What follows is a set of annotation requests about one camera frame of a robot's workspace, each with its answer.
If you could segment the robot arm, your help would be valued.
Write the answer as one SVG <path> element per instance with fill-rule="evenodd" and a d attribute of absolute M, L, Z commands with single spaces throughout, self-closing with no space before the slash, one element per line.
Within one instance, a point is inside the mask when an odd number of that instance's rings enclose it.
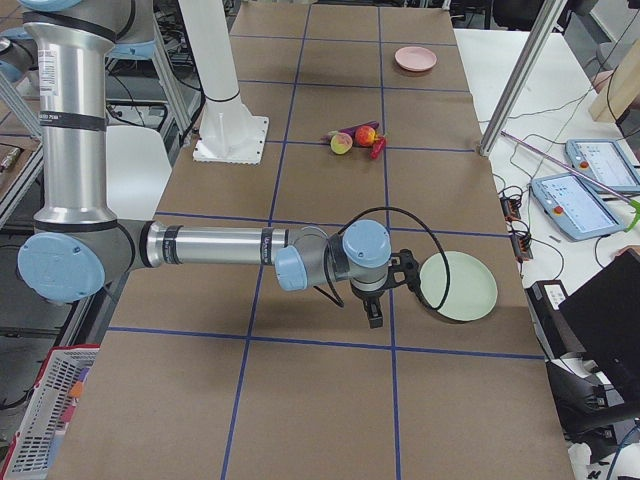
<path fill-rule="evenodd" d="M 357 217 L 338 234 L 301 229 L 166 226 L 121 219 L 107 202 L 105 60 L 155 48 L 149 1 L 28 1 L 23 24 L 37 45 L 44 205 L 20 248 L 24 282 L 72 303 L 139 268 L 260 264 L 286 291 L 349 281 L 371 327 L 383 323 L 391 245 L 378 222 Z"/>

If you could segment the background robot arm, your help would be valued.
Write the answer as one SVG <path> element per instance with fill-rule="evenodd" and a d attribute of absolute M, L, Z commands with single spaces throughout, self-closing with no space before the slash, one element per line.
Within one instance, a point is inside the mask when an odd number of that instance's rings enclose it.
<path fill-rule="evenodd" d="M 23 97 L 39 97 L 38 48 L 23 27 L 1 32 L 1 73 Z"/>

